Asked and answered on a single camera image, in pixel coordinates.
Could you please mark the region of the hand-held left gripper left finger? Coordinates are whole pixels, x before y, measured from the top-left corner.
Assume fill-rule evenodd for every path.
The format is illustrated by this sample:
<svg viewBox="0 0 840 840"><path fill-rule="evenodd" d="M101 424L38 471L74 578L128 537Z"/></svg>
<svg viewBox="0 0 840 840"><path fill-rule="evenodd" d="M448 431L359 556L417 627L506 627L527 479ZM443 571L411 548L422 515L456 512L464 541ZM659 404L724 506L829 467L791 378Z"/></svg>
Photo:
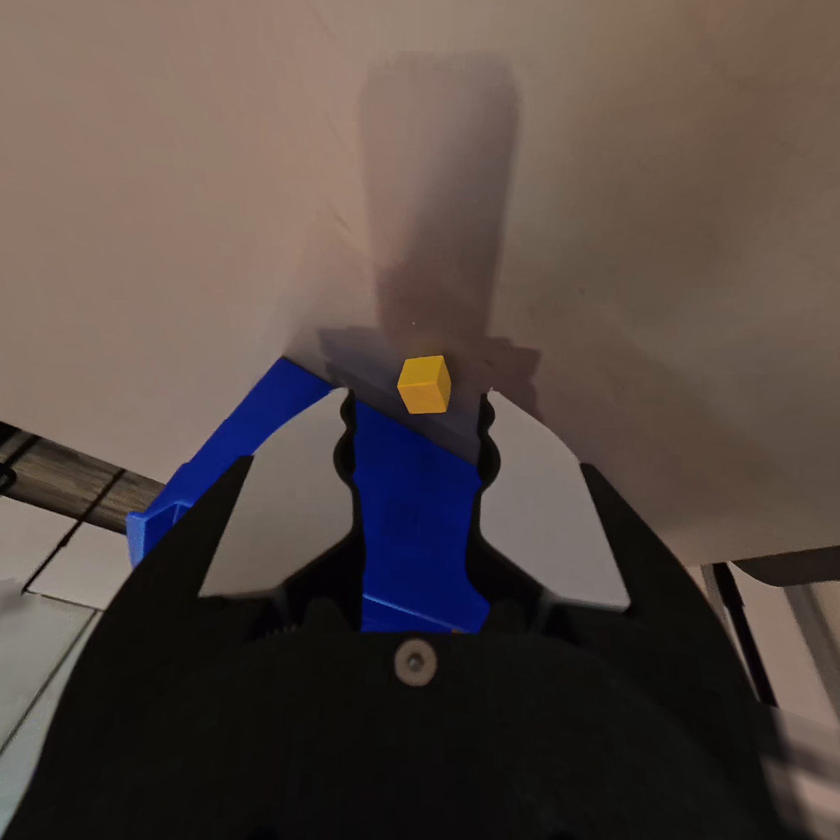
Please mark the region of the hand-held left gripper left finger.
<svg viewBox="0 0 840 840"><path fill-rule="evenodd" d="M339 387L258 447L200 595L267 595L286 627L303 624L311 601L329 600L351 630L361 630L356 429L355 395Z"/></svg>

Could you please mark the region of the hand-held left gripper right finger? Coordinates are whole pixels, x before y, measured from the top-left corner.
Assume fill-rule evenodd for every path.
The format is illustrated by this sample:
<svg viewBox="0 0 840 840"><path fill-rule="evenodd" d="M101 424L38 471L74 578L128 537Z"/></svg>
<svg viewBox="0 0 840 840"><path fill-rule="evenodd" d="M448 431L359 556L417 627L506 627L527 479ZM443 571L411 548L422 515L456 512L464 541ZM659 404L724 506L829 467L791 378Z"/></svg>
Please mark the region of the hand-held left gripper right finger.
<svg viewBox="0 0 840 840"><path fill-rule="evenodd" d="M526 624L556 605L623 613L630 596L570 447L499 391L480 398L469 582Z"/></svg>

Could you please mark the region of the blue plastic bin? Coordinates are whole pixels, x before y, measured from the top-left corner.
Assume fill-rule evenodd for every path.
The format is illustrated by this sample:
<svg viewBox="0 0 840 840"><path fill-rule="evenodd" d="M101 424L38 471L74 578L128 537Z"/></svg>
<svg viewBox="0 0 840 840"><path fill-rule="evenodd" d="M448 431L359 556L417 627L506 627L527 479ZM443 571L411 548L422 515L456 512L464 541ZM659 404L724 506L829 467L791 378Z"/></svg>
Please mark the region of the blue plastic bin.
<svg viewBox="0 0 840 840"><path fill-rule="evenodd" d="M326 396L329 383L287 359L274 363L145 511L126 518L132 566L240 456ZM366 548L362 628L475 633L489 612L466 574L473 502L468 461L357 401L354 481Z"/></svg>

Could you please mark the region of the yellow wooden cube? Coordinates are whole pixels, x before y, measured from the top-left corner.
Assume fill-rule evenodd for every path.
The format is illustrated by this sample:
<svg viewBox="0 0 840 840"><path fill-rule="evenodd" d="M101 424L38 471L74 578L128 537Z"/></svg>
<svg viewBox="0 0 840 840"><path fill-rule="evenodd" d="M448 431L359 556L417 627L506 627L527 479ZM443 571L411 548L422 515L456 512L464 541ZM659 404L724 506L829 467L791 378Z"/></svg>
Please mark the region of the yellow wooden cube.
<svg viewBox="0 0 840 840"><path fill-rule="evenodd" d="M411 415L443 414L448 410L452 381L443 355L406 359L397 390Z"/></svg>

